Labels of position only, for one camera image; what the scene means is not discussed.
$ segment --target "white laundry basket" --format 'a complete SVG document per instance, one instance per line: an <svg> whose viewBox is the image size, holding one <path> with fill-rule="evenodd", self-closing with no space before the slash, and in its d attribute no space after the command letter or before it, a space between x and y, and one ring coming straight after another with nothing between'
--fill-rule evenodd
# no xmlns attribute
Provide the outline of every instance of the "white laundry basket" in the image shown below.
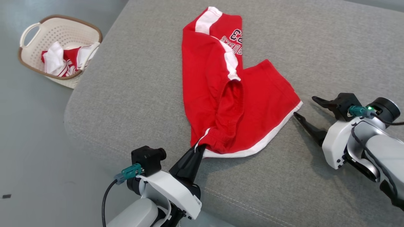
<svg viewBox="0 0 404 227"><path fill-rule="evenodd" d="M39 27L32 40L24 45L25 37L34 27ZM44 72L44 63L41 60L42 51L58 41L63 49L73 49L93 44L90 54L84 64L71 76L58 77ZM75 88L80 75L83 73L90 55L102 41L101 31L94 25L85 21L62 15L51 15L39 23L29 26L21 36L18 59L26 67L46 76L50 80L69 88Z"/></svg>

